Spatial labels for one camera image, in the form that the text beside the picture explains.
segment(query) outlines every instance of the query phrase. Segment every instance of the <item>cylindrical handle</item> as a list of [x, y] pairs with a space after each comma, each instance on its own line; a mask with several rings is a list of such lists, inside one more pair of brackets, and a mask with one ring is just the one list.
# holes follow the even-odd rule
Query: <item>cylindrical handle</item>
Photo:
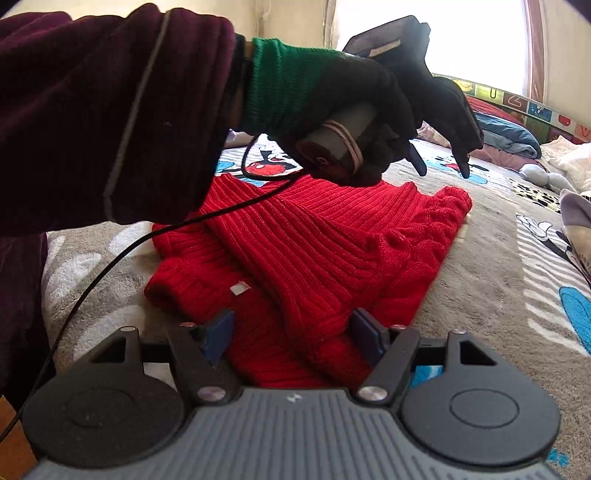
[[[330, 179], [346, 181], [351, 178], [363, 162], [360, 155], [351, 155], [348, 142], [343, 136], [351, 137], [356, 142], [373, 123], [377, 111], [367, 102], [334, 112], [330, 119], [296, 143], [299, 153], [312, 165], [321, 170]], [[341, 125], [345, 131], [337, 133]]]

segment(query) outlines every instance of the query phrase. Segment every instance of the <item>colorful bed frame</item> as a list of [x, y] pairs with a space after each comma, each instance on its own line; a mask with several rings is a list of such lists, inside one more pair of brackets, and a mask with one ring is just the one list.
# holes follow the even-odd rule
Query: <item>colorful bed frame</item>
[[591, 142], [591, 128], [586, 127], [575, 120], [552, 110], [549, 106], [533, 100], [492, 88], [469, 80], [458, 79], [448, 75], [456, 82], [462, 91], [485, 102], [492, 103], [505, 112], [518, 119], [540, 142], [545, 144], [562, 135], [575, 144]]

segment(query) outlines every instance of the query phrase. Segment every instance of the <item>bright window light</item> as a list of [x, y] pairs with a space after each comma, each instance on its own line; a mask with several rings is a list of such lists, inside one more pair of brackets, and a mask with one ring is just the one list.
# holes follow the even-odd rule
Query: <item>bright window light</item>
[[526, 95], [528, 34], [523, 0], [339, 0], [338, 49], [356, 34], [414, 15], [431, 27], [433, 73]]

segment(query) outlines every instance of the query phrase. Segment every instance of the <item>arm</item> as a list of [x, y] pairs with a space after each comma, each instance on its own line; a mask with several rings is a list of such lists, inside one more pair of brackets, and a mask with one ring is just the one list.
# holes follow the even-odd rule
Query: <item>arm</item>
[[239, 115], [235, 46], [228, 20], [151, 4], [1, 20], [0, 236], [182, 220]]

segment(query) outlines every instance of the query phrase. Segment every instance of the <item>person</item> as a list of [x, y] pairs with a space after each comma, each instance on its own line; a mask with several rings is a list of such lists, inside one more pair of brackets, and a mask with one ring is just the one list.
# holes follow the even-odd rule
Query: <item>person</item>
[[[247, 42], [225, 18], [146, 4], [126, 18], [0, 20], [0, 395], [18, 408], [48, 351], [43, 232], [181, 221], [204, 201], [229, 128], [288, 146], [363, 100], [402, 143], [415, 135], [411, 105], [378, 63]], [[361, 183], [400, 151], [366, 159]]]

